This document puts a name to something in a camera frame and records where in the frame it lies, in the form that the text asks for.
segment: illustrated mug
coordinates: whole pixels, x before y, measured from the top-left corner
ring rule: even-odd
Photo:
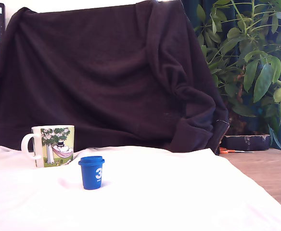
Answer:
[[[31,128],[24,136],[21,150],[36,161],[37,167],[67,165],[73,160],[74,126],[52,125]],[[33,138],[34,156],[28,151],[28,142]]]

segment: blue cup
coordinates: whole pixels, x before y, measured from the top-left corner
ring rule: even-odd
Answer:
[[[92,190],[101,187],[102,164],[104,162],[102,156],[86,156],[78,162],[82,169],[84,189]]]

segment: white fabric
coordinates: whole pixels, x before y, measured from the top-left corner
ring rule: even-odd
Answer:
[[[84,190],[78,161],[105,159],[102,187]],[[86,149],[36,168],[0,147],[0,231],[281,231],[281,205],[210,150]]]

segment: hammock illustration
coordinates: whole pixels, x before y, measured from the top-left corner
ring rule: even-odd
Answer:
[[[61,152],[59,148],[55,145],[52,147],[53,152],[61,158],[68,158],[73,154],[73,148],[69,148],[67,151]]]

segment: orange scissors handle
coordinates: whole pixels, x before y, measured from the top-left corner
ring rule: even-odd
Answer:
[[[228,153],[235,153],[236,151],[235,150],[227,150],[226,148],[220,148],[219,152],[221,154],[228,154]]]

